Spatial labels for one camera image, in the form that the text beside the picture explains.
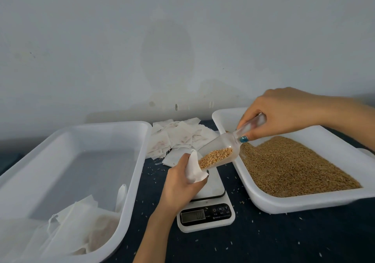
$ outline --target grain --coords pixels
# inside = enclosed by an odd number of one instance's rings
[[[292,139],[276,136],[257,147],[241,145],[240,157],[255,184],[275,197],[357,189],[353,177]]]
[[[201,169],[207,168],[216,162],[223,160],[230,156],[233,152],[233,149],[228,147],[224,149],[214,150],[213,152],[210,152],[206,156],[202,157],[198,163]]]

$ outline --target scoop handle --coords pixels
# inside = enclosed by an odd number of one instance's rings
[[[247,133],[248,131],[250,131],[250,130],[256,128],[256,127],[259,127],[259,126],[263,125],[266,121],[267,121],[266,115],[263,114],[263,113],[260,113],[259,115],[257,115],[256,117],[252,118],[250,121],[245,123],[238,130],[234,131],[233,135],[236,139],[239,139],[245,133]]]

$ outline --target forearm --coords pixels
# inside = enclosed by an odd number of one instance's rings
[[[141,245],[133,263],[163,263],[165,261],[168,235],[174,217],[157,207],[147,223]]]
[[[375,108],[350,98],[331,97],[324,126],[333,128],[375,151]]]

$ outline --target black control panel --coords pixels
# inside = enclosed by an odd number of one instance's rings
[[[217,204],[206,207],[189,208],[180,213],[180,222],[183,226],[189,227],[195,224],[221,221],[232,216],[231,209],[227,204]]]

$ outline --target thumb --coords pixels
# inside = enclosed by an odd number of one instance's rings
[[[270,123],[266,122],[265,124],[248,131],[244,136],[246,136],[249,141],[254,141],[258,138],[272,136],[273,134]]]
[[[198,194],[198,192],[200,190],[202,190],[204,185],[206,185],[207,180],[208,180],[208,177],[206,177],[202,181],[199,181],[199,182],[196,182],[196,183],[193,183],[193,184],[189,184],[189,194],[191,195],[191,197],[194,197],[196,194]]]

